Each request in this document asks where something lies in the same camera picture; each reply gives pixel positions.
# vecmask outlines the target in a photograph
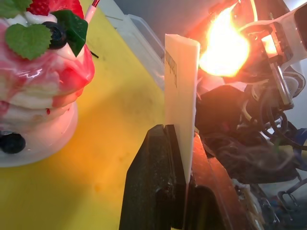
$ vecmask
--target gray wall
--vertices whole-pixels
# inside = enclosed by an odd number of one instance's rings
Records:
[[[124,14],[143,18],[164,44],[165,34],[185,35],[219,0],[114,0]]]

